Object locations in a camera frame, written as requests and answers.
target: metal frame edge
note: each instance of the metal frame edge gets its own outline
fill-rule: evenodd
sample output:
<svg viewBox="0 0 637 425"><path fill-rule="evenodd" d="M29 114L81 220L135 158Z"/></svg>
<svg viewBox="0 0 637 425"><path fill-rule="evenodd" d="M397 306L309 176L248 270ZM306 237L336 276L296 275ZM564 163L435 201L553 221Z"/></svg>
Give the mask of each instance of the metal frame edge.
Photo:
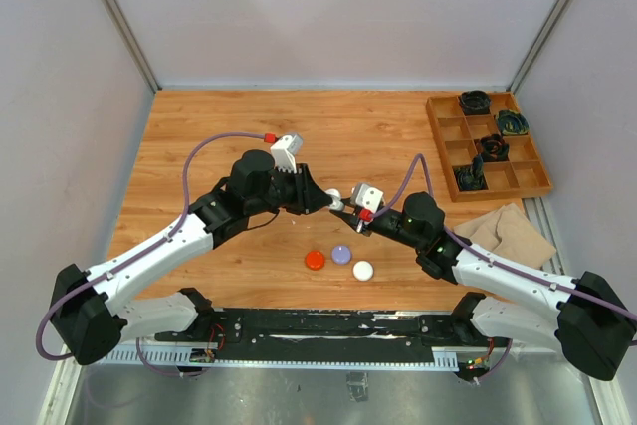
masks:
<svg viewBox="0 0 637 425"><path fill-rule="evenodd" d="M604 425L631 425L633 421L617 378L610 382L588 380L601 422Z"/></svg>
<svg viewBox="0 0 637 425"><path fill-rule="evenodd" d="M126 47L128 48L128 51L130 52L130 55L135 61L137 67L139 68L141 75L144 77L144 79L148 83L148 86L154 93L161 90L161 86L159 85L159 82L157 81L157 78L154 72L152 71L152 68L150 67L150 63L144 56L143 51L141 50L141 47L139 47L139 43L137 42L137 39L132 33L132 30L130 26L128 25L128 22L125 16L123 15L123 12L121 8L119 7L119 4L117 3L117 0L102 0L102 1L104 3L106 10L108 11L108 14L110 15L110 18L112 19L112 22L115 24L115 27L119 31L121 38L126 44Z"/></svg>
<svg viewBox="0 0 637 425"><path fill-rule="evenodd" d="M164 90L175 91L383 91L383 92L463 92L467 90L484 90L486 92L506 92L507 85L483 84L428 84L417 82L203 82L200 84L164 84Z"/></svg>
<svg viewBox="0 0 637 425"><path fill-rule="evenodd" d="M522 61L520 67L518 68L518 71L514 75L508 88L509 91L513 93L518 92L522 83L527 77L527 74L531 70L531 67L535 63L535 60L543 50L546 41L550 38L550 35L552 34L555 26L566 11L566 8L570 4L570 1L571 0L555 0L555 3L548 12L546 20L544 20L544 23L539 29L535 40L533 40L529 51L525 55L525 59Z"/></svg>
<svg viewBox="0 0 637 425"><path fill-rule="evenodd" d="M66 353L69 353L69 350L64 346L62 354ZM61 360L57 363L40 409L37 425L66 423L81 371L82 367L72 359Z"/></svg>

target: purple cable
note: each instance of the purple cable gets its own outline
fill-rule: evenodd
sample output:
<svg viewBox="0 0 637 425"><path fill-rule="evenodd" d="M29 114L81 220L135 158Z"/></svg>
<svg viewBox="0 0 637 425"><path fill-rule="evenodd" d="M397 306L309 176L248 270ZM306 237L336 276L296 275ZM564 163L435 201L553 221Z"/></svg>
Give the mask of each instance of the purple cable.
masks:
<svg viewBox="0 0 637 425"><path fill-rule="evenodd" d="M465 243L463 243L460 238L458 238L458 236L456 236L453 232L451 232L451 230L449 228L447 228L447 226L445 226L445 232L449 235L449 237L451 239L454 240L454 242L456 244L458 244L459 246L461 246L463 249L469 251L471 254L473 254L474 256L476 256L478 259L482 259L483 261L486 261L490 264L493 264L494 266L497 266L501 269L504 269L505 271L509 272L509 273L513 273L516 274L520 277L523 277L525 279L528 279L530 281L533 281L535 283L541 284L542 286L546 286L548 288L550 288L553 283L551 281L547 281L546 279L543 278L537 278L536 276L526 273L524 271L519 271L516 268L513 268L507 264L501 263L499 261L491 261L489 259L488 256L485 256L484 254L479 253L478 251L476 251L475 249L473 249L471 246L467 246ZM573 289L573 288L568 288L567 286L563 286L561 284L556 284L557 285L557 289L559 291L562 291L564 293L568 293L574 296L578 296L579 298L585 299L587 301L591 301L592 303L596 303L600 306L603 306L607 309L612 310L615 313L621 314L622 316L625 316L631 320L635 320L637 321L637 314L633 314L630 311L627 311L625 309L620 308L619 306L616 306L612 303L609 303L608 301L605 301L604 299L600 299L597 298L595 296L592 296L591 294L588 293L583 293L582 291L578 291L577 289ZM635 340L633 340L631 342L631 345L634 345L636 343Z"/></svg>
<svg viewBox="0 0 637 425"><path fill-rule="evenodd" d="M163 375L164 377L198 377L199 375L203 375L208 370L210 370L210 367L208 367L205 370L202 370L200 372L165 372L165 371L161 370L160 368L157 368L154 365L152 365L150 362L148 362L146 357L143 356L143 352L141 351L141 345L140 345L139 337L135 341L135 348L137 349L137 357L139 357L139 360L141 360L141 363L143 363L143 365L146 368L149 368L153 372L155 372L155 373L157 373L159 375Z"/></svg>
<svg viewBox="0 0 637 425"><path fill-rule="evenodd" d="M181 215L179 216L179 220L177 221L177 224L175 224L175 227L172 228L172 230L170 232L168 232L168 237L172 237L173 235L177 234L177 232L179 231L181 226L183 226L183 223L186 221L186 217L188 216L188 206L190 205L190 192L188 191L188 168L190 167L190 162L195 157L195 155L199 152L199 150L201 148L203 148L205 145L207 145L208 143L211 143L212 141L215 141L216 139L229 138L229 137L243 137L243 138L264 139L265 135L264 134L258 134L258 133L244 133L244 132L237 132L237 131L233 131L233 132L229 132L229 133L220 133L220 134L215 134L213 136L210 136L207 139L204 139L197 146L195 146L195 148L190 152L190 154L186 158L186 161L185 161L185 163L183 165L183 170L182 170L182 173L181 173L181 184L182 184L182 188L183 188L183 198L184 198L183 210L181 211ZM131 264L133 264L135 261L138 261L139 259L143 258L147 254L153 252L155 249L157 249L159 246L164 244L166 241L167 241L167 239L165 237L162 237L161 239L157 240L157 242L155 242L155 243L151 244L150 246L148 246L146 249L144 249L142 251L139 251L134 256L131 256L130 258L128 258L125 261L123 261L121 264L115 266L109 272L111 274L116 274L116 273L120 272L121 270L123 270L123 269L127 268L128 266L130 266ZM101 281L105 280L107 274L108 273L102 273L99 276L97 276L96 278L88 281L87 283L82 284L78 288L75 288L72 291L70 291L69 293L63 295L61 298L59 298L57 301L55 301L53 303L53 305L49 308L47 313L44 314L44 317L40 321L40 324L38 325L38 329L36 331L36 350L38 350L38 353L40 354L40 356L42 356L43 358L46 358L47 360L65 360L65 359L70 358L71 356L73 356L71 353L66 353L64 355L53 355L53 354L47 352L44 349L44 345L42 344L42 338L43 338L43 335L44 335L44 329L46 328L47 323L49 323L49 320L51 320L53 315L67 301L69 301L70 299L74 298L75 296L77 296L79 293L85 291L86 289L93 287L95 284L100 283Z"/></svg>
<svg viewBox="0 0 637 425"><path fill-rule="evenodd" d="M489 378L491 375L493 375L494 373L496 373L496 371L502 367L502 364L505 363L505 359L509 356L509 352L511 352L511 346L513 345L513 341L511 339L509 339L509 343L507 344L507 348L505 348L505 353L502 354L502 357L500 357L500 360L498 360L498 363L496 363L496 365L494 365L493 367L491 367L491 370L489 370L487 373L485 373L482 377L480 377L478 379L478 383L482 383L482 381L485 378Z"/></svg>
<svg viewBox="0 0 637 425"><path fill-rule="evenodd" d="M425 156L422 153L418 153L416 154L416 156L414 156L414 159L411 161L411 165L409 166L409 169L407 170L405 179L402 180L402 184L398 188L398 191L396 191L396 194L394 194L394 197L391 198L391 200L385 206L383 206L379 211L376 211L374 214L372 214L371 215L372 219L377 218L378 216L384 214L396 203L396 201L400 199L400 196L402 196L402 193L404 193L405 189L407 188L407 184L409 184L409 180L411 179L412 174L414 174L414 169L416 169L416 163L418 162L419 159L420 159L420 162L422 163L422 169L425 172L425 180L427 181L427 192L429 193L429 196L431 196L432 198L434 197L434 188L431 185L431 177L429 175L429 168L427 167L427 160L425 159Z"/></svg>

